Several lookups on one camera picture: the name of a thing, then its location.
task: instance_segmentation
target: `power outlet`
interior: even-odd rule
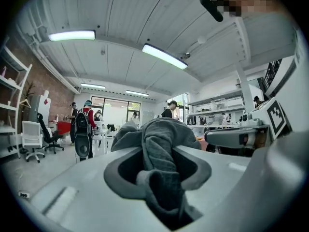
[[[30,193],[24,191],[18,191],[18,196],[27,200],[30,199]]]

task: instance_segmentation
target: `fluorescent light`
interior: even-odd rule
[[[63,33],[52,33],[48,35],[51,41],[63,40],[94,40],[96,33],[93,30],[70,31]]]
[[[167,63],[175,65],[176,67],[178,67],[182,70],[188,67],[188,65],[185,62],[173,57],[172,55],[168,54],[167,52],[160,50],[159,48],[157,48],[153,45],[150,45],[148,43],[146,43],[144,45],[142,51],[144,53],[148,53],[148,54],[150,54],[154,57],[162,59],[162,60],[166,61]]]
[[[81,83],[81,85],[84,87],[97,87],[97,88],[105,89],[105,86],[101,86],[101,85],[94,85],[94,84],[87,84],[87,83]]]
[[[126,93],[134,94],[134,95],[143,95],[143,96],[148,96],[149,95],[149,94],[143,94],[143,93],[134,92],[134,91],[130,91],[130,90],[126,90]]]

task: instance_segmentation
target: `ceiling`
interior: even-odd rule
[[[199,0],[31,0],[17,25],[32,50],[73,86],[129,87],[154,100],[197,88],[218,73],[232,72],[234,64],[247,70],[294,52],[293,27],[279,15],[224,14],[219,23]],[[48,40],[50,33],[77,29],[94,29],[96,40]],[[145,43],[178,58],[190,52],[188,68],[141,52]]]

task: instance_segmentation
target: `shelf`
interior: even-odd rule
[[[1,51],[2,58],[15,70],[26,71],[28,68],[6,47]]]
[[[4,108],[4,109],[9,109],[9,110],[16,111],[16,107],[8,106],[8,105],[1,104],[1,103],[0,103],[0,108]]]
[[[9,133],[9,132],[15,132],[15,129],[8,125],[0,126],[0,133]]]
[[[223,126],[223,125],[194,125],[194,126],[191,126],[191,125],[188,125],[188,127],[191,127],[191,128],[216,128],[216,127],[220,127],[220,128],[223,128],[223,127],[239,127],[240,124],[230,124],[230,125],[226,125],[226,126]]]
[[[204,105],[204,104],[208,104],[211,101],[215,101],[218,99],[223,99],[223,98],[230,99],[230,98],[234,98],[234,97],[241,96],[241,95],[242,95],[241,88],[238,88],[238,89],[234,89],[232,91],[226,92],[226,93],[222,93],[217,96],[209,97],[209,98],[206,98],[200,101],[191,102],[191,103],[188,103],[187,105],[191,105],[191,106]]]
[[[12,155],[12,154],[17,154],[18,151],[19,151],[19,149],[16,149],[15,147],[12,147],[12,150],[10,150],[10,152],[7,148],[0,149],[0,158],[7,157],[7,156]]]
[[[245,106],[240,105],[240,106],[227,107],[227,108],[218,109],[218,110],[211,110],[211,111],[204,111],[204,112],[191,113],[191,114],[189,114],[189,115],[217,114],[217,113],[223,113],[223,112],[228,112],[228,111],[236,111],[236,110],[244,110],[244,109],[245,109]]]
[[[21,90],[21,87],[18,86],[16,83],[10,82],[8,79],[0,75],[0,83],[7,86],[8,88],[16,88],[18,90]]]

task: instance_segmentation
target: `gray floor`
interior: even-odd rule
[[[108,139],[109,147],[112,145],[112,139]],[[39,156],[40,163],[35,157],[30,157],[29,162],[26,162],[25,155],[21,155],[21,159],[17,154],[1,159],[1,170],[7,179],[13,192],[23,190],[30,193],[30,197],[35,194],[40,188],[46,185],[53,178],[67,170],[69,167],[79,163],[79,157],[75,155],[75,148],[70,144],[70,139],[67,137],[62,146],[64,151],[56,149],[56,154],[53,150],[39,150],[45,154],[45,158]],[[102,150],[97,150],[93,145],[94,157],[102,154]]]

